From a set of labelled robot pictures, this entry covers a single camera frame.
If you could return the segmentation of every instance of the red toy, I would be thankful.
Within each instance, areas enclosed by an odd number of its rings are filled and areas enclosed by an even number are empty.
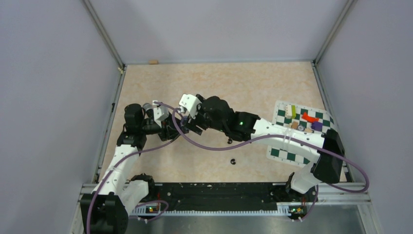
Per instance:
[[[307,112],[304,112],[304,114],[302,114],[302,118],[305,119],[307,122],[310,122],[310,123],[318,122],[318,120],[319,120],[319,118],[309,117]]]

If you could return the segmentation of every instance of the purple block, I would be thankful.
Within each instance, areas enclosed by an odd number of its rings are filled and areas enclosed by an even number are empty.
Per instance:
[[[311,128],[315,131],[322,131],[322,123],[320,122],[314,122],[313,124],[311,124]]]

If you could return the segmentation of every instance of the beige tabletop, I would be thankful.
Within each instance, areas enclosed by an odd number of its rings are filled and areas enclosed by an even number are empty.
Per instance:
[[[219,96],[234,111],[254,113],[267,120],[272,119],[277,100],[324,109],[310,62],[129,65],[103,172],[112,160],[122,131],[125,106],[159,100],[176,107],[182,94]],[[228,138],[213,129],[201,136],[188,136],[206,146],[228,146]],[[164,143],[157,135],[148,136],[145,149]],[[281,182],[300,169],[267,159],[266,149],[266,145],[249,144],[231,151],[207,151],[180,137],[163,149],[142,154],[130,177],[146,173],[156,182]],[[231,159],[236,160],[235,165],[230,163]]]

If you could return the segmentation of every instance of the white wall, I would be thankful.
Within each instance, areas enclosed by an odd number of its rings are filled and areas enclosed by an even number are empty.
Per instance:
[[[92,0],[124,63],[314,59],[347,0]]]
[[[0,233],[68,233],[118,82],[79,0],[0,3]]]
[[[384,233],[410,234],[413,1],[358,1],[320,64],[346,154],[370,176]]]

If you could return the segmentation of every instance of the checkered board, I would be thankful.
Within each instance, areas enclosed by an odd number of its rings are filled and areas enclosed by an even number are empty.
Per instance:
[[[285,107],[288,104],[295,105],[296,107],[296,117],[294,119],[285,117]],[[311,129],[311,123],[301,118],[304,112],[307,112],[308,116],[310,117],[319,118],[319,122],[323,124],[322,131],[321,132],[314,131],[315,133],[326,133],[327,130],[330,128],[336,130],[336,127],[334,125],[334,120],[327,111],[316,109],[316,108],[311,108],[307,106],[297,105],[297,104],[286,102],[286,101],[277,101],[275,103],[274,116],[273,116],[272,122],[278,125],[284,126],[284,127],[288,127],[288,125],[292,121],[296,121],[299,123],[299,125],[302,125],[304,128]],[[280,161],[280,162],[284,162],[284,163],[288,163],[288,164],[292,164],[292,165],[298,165],[301,167],[304,167],[306,164],[310,162],[303,156],[292,154],[287,151],[280,150],[278,148],[274,148],[271,146],[268,147],[267,158]]]

